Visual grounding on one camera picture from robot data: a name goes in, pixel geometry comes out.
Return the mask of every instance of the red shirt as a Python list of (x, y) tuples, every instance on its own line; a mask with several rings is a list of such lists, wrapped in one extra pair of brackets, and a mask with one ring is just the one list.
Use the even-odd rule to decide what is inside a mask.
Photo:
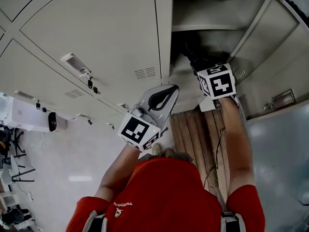
[[(229, 211), (242, 215), (247, 232), (262, 232), (265, 218), (255, 186), (227, 199)], [(115, 217), (116, 208), (122, 210)], [(221, 206), (204, 190), (197, 168), (183, 160), (155, 158), (139, 163), (112, 203), (95, 197), (79, 200), (67, 232), (82, 232), (89, 214), (105, 212), (107, 231), (220, 231)]]

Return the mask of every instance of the shoe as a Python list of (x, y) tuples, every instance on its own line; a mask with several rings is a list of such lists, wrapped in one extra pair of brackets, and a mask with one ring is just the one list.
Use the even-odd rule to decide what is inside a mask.
[(174, 155), (174, 154), (175, 154), (175, 151), (172, 150), (171, 148), (167, 148), (167, 149), (164, 151), (165, 157), (170, 157), (170, 156), (172, 156), (172, 155)]
[(162, 154), (162, 149), (160, 144), (154, 144), (152, 147), (152, 155), (160, 156)]

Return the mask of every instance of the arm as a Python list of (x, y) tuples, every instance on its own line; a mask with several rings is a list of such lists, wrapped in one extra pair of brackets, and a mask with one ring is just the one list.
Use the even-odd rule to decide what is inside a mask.
[(228, 195), (244, 185), (254, 185), (252, 152), (237, 106), (229, 98), (220, 99), (225, 124), (225, 138), (230, 186)]
[(103, 176), (95, 197), (113, 201), (129, 182), (139, 155), (139, 150), (126, 145)]

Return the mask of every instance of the wooden floor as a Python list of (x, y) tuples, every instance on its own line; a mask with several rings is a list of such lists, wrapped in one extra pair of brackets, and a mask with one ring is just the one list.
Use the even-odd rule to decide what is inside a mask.
[[(206, 176), (215, 166), (216, 149), (219, 137), (224, 130), (220, 110), (200, 112), (187, 111), (171, 116), (171, 127), (177, 152), (187, 152), (196, 162), (204, 183)], [(225, 145), (225, 133), (222, 134), (218, 148), (218, 169), (209, 174), (205, 189), (213, 193), (219, 187), (224, 200), (227, 199), (229, 186), (229, 168)]]

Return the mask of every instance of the white floor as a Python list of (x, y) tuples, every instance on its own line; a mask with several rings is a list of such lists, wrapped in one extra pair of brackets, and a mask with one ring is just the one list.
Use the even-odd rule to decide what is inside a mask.
[[(31, 167), (30, 145), (40, 145), (41, 139), (42, 133), (34, 131), (26, 131), (21, 137), (28, 167)], [(174, 147), (171, 129), (158, 141), (163, 148)], [(117, 136), (117, 130), (107, 130), (105, 125), (97, 123), (90, 126), (82, 120), (68, 122), (68, 129), (61, 133), (45, 133), (45, 143), (44, 149), (31, 148), (37, 169), (35, 183), (20, 184), (23, 191), (29, 189), (34, 200), (30, 201), (24, 193), (21, 195), (44, 232), (65, 231), (76, 202), (96, 192), (102, 176), (125, 143)], [(32, 178), (35, 172), (22, 179)], [(17, 184), (13, 189), (19, 190)]]

